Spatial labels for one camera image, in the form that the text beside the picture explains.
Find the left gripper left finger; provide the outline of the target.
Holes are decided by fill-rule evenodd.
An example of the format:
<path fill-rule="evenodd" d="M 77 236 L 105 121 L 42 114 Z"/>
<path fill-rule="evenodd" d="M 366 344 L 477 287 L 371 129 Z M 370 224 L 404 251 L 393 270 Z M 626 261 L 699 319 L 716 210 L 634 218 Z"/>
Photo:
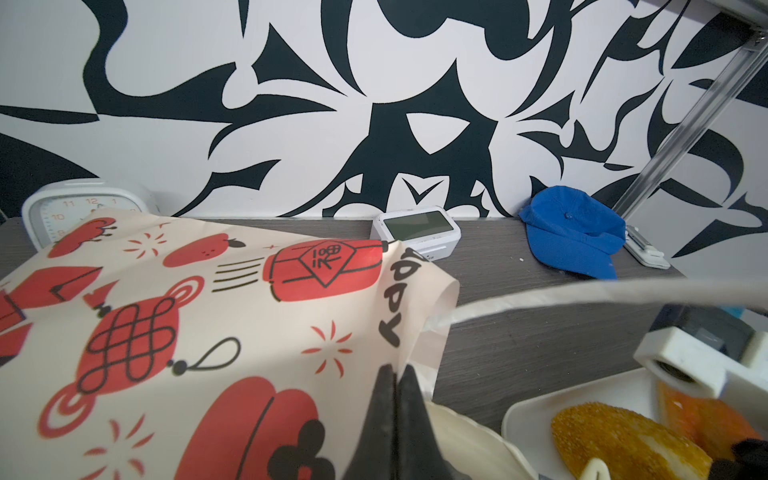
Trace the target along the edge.
<path fill-rule="evenodd" d="M 344 480 L 396 478 L 396 373 L 383 365 L 376 377 L 365 421 Z"/>

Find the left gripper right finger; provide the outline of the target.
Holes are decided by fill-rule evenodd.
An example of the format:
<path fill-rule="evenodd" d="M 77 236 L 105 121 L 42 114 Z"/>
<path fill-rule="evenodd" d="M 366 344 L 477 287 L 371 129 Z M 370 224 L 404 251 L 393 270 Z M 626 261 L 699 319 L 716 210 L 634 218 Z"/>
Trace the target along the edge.
<path fill-rule="evenodd" d="M 395 418 L 396 479 L 469 479 L 443 458 L 411 365 L 397 383 Z"/>

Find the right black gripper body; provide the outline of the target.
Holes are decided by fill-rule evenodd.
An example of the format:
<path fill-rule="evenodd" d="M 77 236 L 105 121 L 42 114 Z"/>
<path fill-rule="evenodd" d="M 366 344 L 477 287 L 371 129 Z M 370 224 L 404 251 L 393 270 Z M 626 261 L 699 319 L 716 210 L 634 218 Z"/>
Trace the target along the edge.
<path fill-rule="evenodd" d="M 746 439 L 732 446 L 734 460 L 715 460 L 708 480 L 767 480 L 767 441 Z"/>

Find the orange fake croissant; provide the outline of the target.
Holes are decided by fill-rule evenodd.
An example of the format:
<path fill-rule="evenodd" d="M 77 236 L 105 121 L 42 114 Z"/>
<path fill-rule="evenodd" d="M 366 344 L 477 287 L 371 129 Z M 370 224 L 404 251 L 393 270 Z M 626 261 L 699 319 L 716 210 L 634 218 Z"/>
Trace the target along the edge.
<path fill-rule="evenodd" d="M 732 447 L 763 436 L 739 413 L 715 399 L 688 396 L 657 382 L 661 423 L 699 446 L 712 459 L 734 460 Z"/>

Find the sesame oval fake bread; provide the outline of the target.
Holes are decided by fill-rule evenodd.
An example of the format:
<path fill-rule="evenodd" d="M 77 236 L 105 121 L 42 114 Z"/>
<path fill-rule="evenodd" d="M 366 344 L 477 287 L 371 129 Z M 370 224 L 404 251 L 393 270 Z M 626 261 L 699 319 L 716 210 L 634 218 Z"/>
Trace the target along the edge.
<path fill-rule="evenodd" d="M 580 477 L 599 459 L 612 479 L 706 479 L 713 459 L 691 440 L 634 411 L 590 402 L 551 421 L 555 448 Z"/>

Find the red white paper bag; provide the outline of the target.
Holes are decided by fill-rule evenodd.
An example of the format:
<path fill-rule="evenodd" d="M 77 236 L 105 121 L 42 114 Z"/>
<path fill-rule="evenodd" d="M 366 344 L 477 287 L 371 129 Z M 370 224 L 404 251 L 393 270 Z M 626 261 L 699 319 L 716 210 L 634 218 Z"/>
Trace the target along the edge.
<path fill-rule="evenodd" d="M 1 285 L 1 475 L 343 479 L 458 295 L 399 242 L 97 216 Z"/>

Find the white plastic tray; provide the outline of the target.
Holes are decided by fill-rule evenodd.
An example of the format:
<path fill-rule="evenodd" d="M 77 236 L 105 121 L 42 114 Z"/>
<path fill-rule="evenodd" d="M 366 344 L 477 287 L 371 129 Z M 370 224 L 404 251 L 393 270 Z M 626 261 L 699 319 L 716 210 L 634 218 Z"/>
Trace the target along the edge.
<path fill-rule="evenodd" d="M 503 437 L 540 474 L 582 476 L 593 459 L 604 479 L 767 476 L 767 436 L 732 403 L 696 398 L 646 369 L 513 405 Z"/>

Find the white digital clock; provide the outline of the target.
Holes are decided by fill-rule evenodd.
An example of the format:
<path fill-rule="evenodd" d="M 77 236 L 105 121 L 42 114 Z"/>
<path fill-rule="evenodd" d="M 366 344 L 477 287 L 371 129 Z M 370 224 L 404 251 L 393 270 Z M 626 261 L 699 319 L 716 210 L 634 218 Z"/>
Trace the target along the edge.
<path fill-rule="evenodd" d="M 370 230 L 371 240 L 400 241 L 430 261 L 448 258 L 461 238 L 458 224 L 439 206 L 382 213 Z"/>

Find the blue baseball cap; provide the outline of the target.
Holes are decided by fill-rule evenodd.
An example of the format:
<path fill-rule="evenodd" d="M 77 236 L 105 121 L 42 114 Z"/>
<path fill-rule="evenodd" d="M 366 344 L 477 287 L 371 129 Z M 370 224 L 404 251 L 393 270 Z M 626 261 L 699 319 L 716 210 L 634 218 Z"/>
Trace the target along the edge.
<path fill-rule="evenodd" d="M 615 280 L 612 256 L 626 242 L 626 223 L 585 192 L 553 186 L 518 214 L 529 248 L 541 263 L 598 280 Z"/>

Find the small white round clock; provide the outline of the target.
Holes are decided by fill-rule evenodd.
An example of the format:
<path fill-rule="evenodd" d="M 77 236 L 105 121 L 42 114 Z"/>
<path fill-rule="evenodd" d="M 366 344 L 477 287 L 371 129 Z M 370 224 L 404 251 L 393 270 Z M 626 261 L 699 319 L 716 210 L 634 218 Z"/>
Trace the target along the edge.
<path fill-rule="evenodd" d="M 160 213 L 153 194 L 138 184 L 82 178 L 41 187 L 24 201 L 21 215 L 33 246 L 40 251 L 101 208 Z"/>

